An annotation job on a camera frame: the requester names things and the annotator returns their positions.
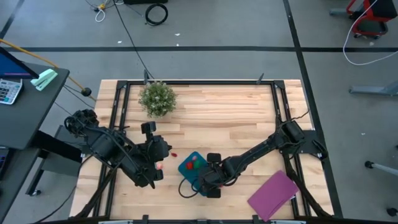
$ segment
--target gray floor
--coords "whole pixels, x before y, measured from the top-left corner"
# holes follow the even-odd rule
[[[302,47],[341,47],[351,21],[330,17],[329,8],[344,7],[348,0],[290,0]],[[0,1],[0,27],[11,15],[16,1]],[[158,27],[126,6],[119,6],[137,46],[266,46],[293,47],[289,24],[279,0],[170,0],[169,18]],[[134,6],[144,12],[146,6]],[[131,46],[114,7],[102,23],[84,0],[25,0],[5,36],[23,47],[129,47]],[[398,47],[398,19],[389,23],[390,33],[378,41],[350,38],[350,47]],[[42,63],[21,53],[21,60]],[[143,67],[134,52],[41,52],[41,56],[98,93],[101,79],[140,78]],[[355,62],[382,57],[383,53],[349,54]],[[141,52],[157,78],[264,78],[300,79],[294,52]],[[390,220],[385,208],[398,207],[398,178],[367,170],[372,160],[398,168],[395,98],[350,95],[350,85],[386,85],[397,79],[397,57],[368,65],[350,65],[342,53],[304,53],[320,120],[325,133],[343,215],[346,218]],[[68,111],[84,104],[62,91],[57,102]],[[67,114],[54,106],[41,130],[55,134]],[[39,183],[43,194],[21,191],[4,223],[30,223],[60,205],[76,184],[76,177],[45,173]],[[71,200],[49,220],[65,219]]]

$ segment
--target computer monitor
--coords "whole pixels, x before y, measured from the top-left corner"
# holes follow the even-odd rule
[[[0,47],[0,78],[39,78],[38,74]]]

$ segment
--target potted plant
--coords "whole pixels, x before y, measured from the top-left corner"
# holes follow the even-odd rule
[[[138,102],[150,118],[161,118],[175,109],[176,94],[166,83],[148,83],[140,97]]]

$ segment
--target small red item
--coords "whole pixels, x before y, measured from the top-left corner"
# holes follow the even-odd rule
[[[156,169],[157,169],[157,170],[163,169],[163,164],[157,163],[157,164],[156,164]]]
[[[193,162],[187,162],[187,163],[185,164],[185,167],[186,167],[187,169],[193,169]]]

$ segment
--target pink folder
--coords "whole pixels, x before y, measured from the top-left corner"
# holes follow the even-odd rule
[[[248,200],[250,206],[264,221],[290,200],[299,189],[281,170],[268,179]]]

